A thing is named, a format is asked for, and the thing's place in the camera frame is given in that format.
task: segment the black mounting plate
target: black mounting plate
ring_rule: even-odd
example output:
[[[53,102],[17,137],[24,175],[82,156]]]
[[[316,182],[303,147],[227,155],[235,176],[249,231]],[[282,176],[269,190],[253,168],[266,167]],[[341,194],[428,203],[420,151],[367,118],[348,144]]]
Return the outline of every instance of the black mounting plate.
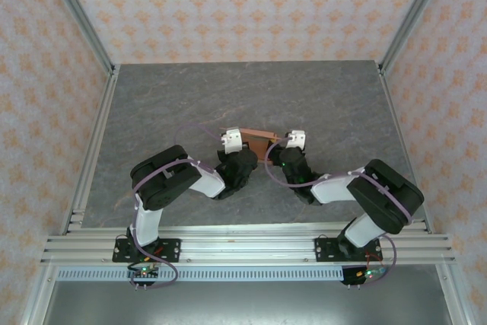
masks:
[[[180,261],[181,239],[159,238],[151,243],[151,250],[148,252],[156,253],[153,255],[170,263],[178,263]],[[153,259],[144,260],[145,258],[146,256],[137,250],[131,238],[121,237],[115,240],[112,256],[114,263],[153,263],[156,261]]]
[[[377,255],[380,260],[383,259],[379,239],[372,240],[362,248],[357,248],[349,258],[339,249],[336,237],[318,237],[314,239],[314,253],[317,262],[367,262],[365,252]],[[370,261],[378,262],[379,260],[371,256]]]

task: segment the patterned wallpaper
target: patterned wallpaper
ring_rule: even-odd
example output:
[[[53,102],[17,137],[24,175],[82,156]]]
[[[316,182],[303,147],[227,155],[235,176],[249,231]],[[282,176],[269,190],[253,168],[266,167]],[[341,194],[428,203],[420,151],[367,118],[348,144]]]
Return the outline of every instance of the patterned wallpaper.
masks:
[[[387,77],[434,218],[487,321],[487,0],[431,0]]]
[[[412,0],[81,0],[115,63],[381,60]]]
[[[2,324],[19,323],[59,233],[105,79],[62,0],[0,0]]]

